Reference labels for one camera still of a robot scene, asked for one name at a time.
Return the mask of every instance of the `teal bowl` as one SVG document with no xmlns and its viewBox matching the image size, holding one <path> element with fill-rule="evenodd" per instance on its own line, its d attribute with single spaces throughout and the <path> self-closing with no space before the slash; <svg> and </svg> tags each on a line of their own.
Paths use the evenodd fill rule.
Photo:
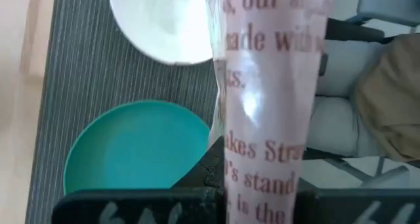
<svg viewBox="0 0 420 224">
<path fill-rule="evenodd" d="M 64 168 L 64 193 L 170 188 L 205 154 L 208 135 L 198 116 L 176 104 L 118 106 L 75 141 Z"/>
</svg>

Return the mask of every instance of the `wooden floor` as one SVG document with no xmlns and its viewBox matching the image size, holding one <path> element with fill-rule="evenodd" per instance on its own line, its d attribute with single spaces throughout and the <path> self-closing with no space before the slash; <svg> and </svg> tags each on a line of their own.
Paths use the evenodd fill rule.
<svg viewBox="0 0 420 224">
<path fill-rule="evenodd" d="M 2 223 L 22 224 L 42 81 L 28 81 L 12 72 L 0 74 L 0 217 Z"/>
<path fill-rule="evenodd" d="M 44 7 L 50 8 L 52 0 L 49 3 Z M 29 4 L 30 0 L 0 0 L 0 223 L 8 224 L 25 221 L 49 33 L 45 21 L 47 28 L 40 25 L 43 29 L 31 41 L 42 42 L 34 49 L 43 52 L 35 56 L 22 51 Z M 35 67 L 23 71 L 22 58 Z"/>
</svg>

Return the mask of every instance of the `beige fabric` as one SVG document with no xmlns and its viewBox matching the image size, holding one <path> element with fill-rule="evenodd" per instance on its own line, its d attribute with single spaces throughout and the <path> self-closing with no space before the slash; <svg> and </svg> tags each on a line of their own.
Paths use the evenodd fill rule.
<svg viewBox="0 0 420 224">
<path fill-rule="evenodd" d="M 358 82 L 355 100 L 390 158 L 420 159 L 420 35 L 401 35 L 390 43 Z"/>
</svg>

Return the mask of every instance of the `white plate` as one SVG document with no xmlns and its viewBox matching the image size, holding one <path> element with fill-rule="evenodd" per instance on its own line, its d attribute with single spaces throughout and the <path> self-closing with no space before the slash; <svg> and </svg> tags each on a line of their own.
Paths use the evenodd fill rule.
<svg viewBox="0 0 420 224">
<path fill-rule="evenodd" d="M 110 0 L 127 39 L 165 64 L 188 65 L 212 57 L 205 0 Z"/>
</svg>

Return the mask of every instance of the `black holder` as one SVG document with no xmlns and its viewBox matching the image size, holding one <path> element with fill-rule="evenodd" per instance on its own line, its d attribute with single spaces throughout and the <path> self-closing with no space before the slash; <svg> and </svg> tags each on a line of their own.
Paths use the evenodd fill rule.
<svg viewBox="0 0 420 224">
<path fill-rule="evenodd" d="M 52 224 L 224 224 L 224 141 L 220 138 L 172 189 L 86 190 L 64 197 Z M 304 159 L 339 159 L 307 150 Z M 294 223 L 418 223 L 420 190 L 318 189 L 299 181 Z"/>
</svg>

